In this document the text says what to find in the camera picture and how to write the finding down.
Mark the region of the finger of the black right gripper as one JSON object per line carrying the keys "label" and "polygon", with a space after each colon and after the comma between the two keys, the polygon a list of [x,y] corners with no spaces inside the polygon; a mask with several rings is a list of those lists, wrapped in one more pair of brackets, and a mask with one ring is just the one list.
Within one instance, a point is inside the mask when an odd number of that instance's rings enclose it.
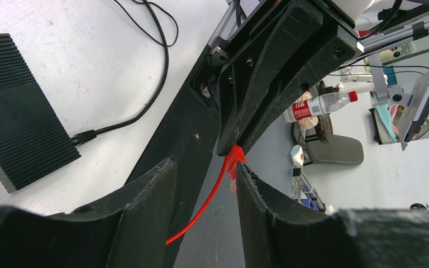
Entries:
{"label": "finger of the black right gripper", "polygon": [[305,91],[351,59],[357,37],[341,26],[322,26],[297,48],[269,84],[268,94],[237,144],[248,153],[256,141]]}
{"label": "finger of the black right gripper", "polygon": [[220,131],[217,154],[234,145],[249,151],[262,133],[294,101],[278,104],[309,54],[307,41],[323,25],[324,14],[309,1],[281,1],[265,19],[268,23],[222,68],[218,79]]}

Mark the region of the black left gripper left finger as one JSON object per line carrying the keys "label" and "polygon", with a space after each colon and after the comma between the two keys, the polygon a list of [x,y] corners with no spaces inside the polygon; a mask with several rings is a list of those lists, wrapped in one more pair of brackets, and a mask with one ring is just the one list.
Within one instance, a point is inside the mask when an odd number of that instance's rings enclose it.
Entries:
{"label": "black left gripper left finger", "polygon": [[0,267],[162,267],[176,178],[169,158],[69,214],[0,206]]}

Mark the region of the small black labelled switch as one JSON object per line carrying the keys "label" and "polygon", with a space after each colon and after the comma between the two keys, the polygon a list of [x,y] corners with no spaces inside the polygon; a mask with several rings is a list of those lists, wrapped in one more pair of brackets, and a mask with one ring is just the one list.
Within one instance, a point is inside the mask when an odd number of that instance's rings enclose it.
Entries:
{"label": "small black labelled switch", "polygon": [[15,192],[79,157],[11,36],[0,33],[1,184]]}

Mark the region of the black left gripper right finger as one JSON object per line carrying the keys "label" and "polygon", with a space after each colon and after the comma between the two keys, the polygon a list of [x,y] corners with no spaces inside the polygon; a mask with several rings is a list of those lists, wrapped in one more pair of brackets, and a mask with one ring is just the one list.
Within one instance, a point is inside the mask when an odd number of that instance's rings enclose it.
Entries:
{"label": "black left gripper right finger", "polygon": [[237,166],[247,267],[429,267],[429,211],[309,209]]}

